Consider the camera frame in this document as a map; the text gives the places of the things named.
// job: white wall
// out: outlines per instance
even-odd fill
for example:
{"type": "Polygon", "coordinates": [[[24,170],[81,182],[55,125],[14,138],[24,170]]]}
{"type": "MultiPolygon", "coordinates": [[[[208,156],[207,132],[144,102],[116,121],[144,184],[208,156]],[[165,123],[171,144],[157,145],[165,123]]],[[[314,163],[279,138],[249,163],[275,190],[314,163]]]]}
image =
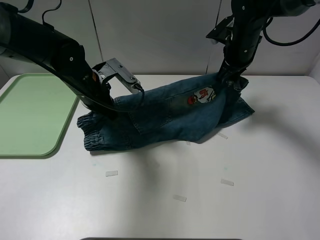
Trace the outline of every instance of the white wall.
{"type": "MultiPolygon", "coordinates": [[[[4,0],[22,9],[27,0],[4,0]]],[[[215,25],[220,0],[90,0],[104,60],[118,58],[135,74],[203,74],[212,51],[210,72],[223,60],[223,45],[205,38],[215,25]]],[[[25,14],[41,22],[43,11],[59,0],[35,0],[25,14]]],[[[220,19],[231,14],[231,0],[223,0],[220,19]]],[[[320,6],[298,17],[281,17],[268,27],[277,41],[293,41],[317,22],[320,6]]],[[[63,0],[46,20],[85,47],[91,66],[100,63],[100,51],[88,0],[63,0]]],[[[320,53],[320,28],[306,41],[279,47],[262,40],[247,75],[305,75],[320,53]]],[[[31,63],[0,57],[12,77],[44,70],[31,63]]]]}
{"type": "MultiPolygon", "coordinates": [[[[11,5],[23,9],[28,0],[3,0],[11,5]]],[[[45,10],[53,9],[59,0],[35,0],[33,8],[25,17],[42,23],[41,16],[45,10]]],[[[86,60],[94,66],[102,62],[94,24],[88,0],[62,0],[62,5],[57,11],[48,12],[45,20],[53,25],[56,30],[75,39],[85,48],[86,60]]],[[[0,57],[0,65],[9,77],[23,73],[43,73],[44,69],[32,64],[0,57]]]]}
{"type": "Polygon", "coordinates": [[[314,78],[320,84],[320,53],[314,59],[308,75],[314,78]]]}

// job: white tape strip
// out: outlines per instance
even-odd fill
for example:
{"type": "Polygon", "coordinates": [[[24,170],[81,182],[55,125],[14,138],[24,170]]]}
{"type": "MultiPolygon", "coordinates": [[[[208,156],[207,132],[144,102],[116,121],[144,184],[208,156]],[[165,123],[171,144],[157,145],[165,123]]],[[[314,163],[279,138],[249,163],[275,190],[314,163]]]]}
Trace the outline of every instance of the white tape strip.
{"type": "Polygon", "coordinates": [[[227,137],[226,135],[222,134],[221,132],[218,132],[218,135],[219,135],[220,137],[223,137],[224,139],[228,139],[228,137],[227,137]]]}
{"type": "Polygon", "coordinates": [[[187,201],[187,198],[185,196],[179,196],[179,195],[173,195],[173,199],[181,201],[181,202],[187,201]]]}
{"type": "Polygon", "coordinates": [[[118,171],[107,171],[105,173],[106,177],[117,176],[117,175],[118,175],[118,171]]]}
{"type": "Polygon", "coordinates": [[[233,181],[225,180],[223,178],[221,178],[221,183],[222,184],[226,184],[226,185],[230,185],[230,186],[234,186],[235,185],[235,183],[233,181]]]}

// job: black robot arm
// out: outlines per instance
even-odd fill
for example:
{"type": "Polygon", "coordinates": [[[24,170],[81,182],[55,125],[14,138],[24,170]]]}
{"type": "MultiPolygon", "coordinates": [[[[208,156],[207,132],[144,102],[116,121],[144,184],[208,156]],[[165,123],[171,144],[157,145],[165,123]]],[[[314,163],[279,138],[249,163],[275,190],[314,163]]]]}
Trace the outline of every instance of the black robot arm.
{"type": "Polygon", "coordinates": [[[232,0],[232,16],[225,18],[206,37],[225,44],[218,78],[236,81],[253,62],[272,17],[299,16],[319,4],[314,0],[232,0]]]}
{"type": "Polygon", "coordinates": [[[114,119],[117,112],[132,109],[113,107],[108,81],[116,77],[132,93],[142,92],[140,82],[115,58],[93,67],[85,49],[74,39],[19,14],[16,7],[0,2],[0,56],[34,62],[60,78],[90,110],[114,119]]]}

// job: embroidered patch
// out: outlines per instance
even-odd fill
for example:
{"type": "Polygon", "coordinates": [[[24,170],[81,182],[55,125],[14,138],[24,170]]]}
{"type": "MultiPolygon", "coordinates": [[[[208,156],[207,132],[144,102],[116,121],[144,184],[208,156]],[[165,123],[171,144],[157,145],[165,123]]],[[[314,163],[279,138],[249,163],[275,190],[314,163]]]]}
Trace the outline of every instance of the embroidered patch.
{"type": "Polygon", "coordinates": [[[215,90],[211,87],[205,87],[199,91],[196,91],[192,96],[188,98],[188,104],[195,104],[199,102],[201,104],[209,103],[216,97],[215,90]]]}

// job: jeans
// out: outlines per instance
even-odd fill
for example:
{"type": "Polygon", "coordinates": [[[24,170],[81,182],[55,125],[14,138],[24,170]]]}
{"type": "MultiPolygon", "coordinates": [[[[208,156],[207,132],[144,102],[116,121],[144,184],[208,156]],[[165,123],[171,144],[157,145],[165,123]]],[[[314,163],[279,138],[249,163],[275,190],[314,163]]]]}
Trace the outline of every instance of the jeans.
{"type": "MultiPolygon", "coordinates": [[[[88,151],[125,151],[169,140],[197,142],[255,112],[240,98],[247,84],[242,78],[240,84],[221,88],[216,74],[192,77],[146,91],[140,108],[119,112],[115,120],[90,112],[79,117],[77,125],[88,151]]],[[[141,93],[120,96],[114,106],[130,109],[140,99],[141,93]]]]}

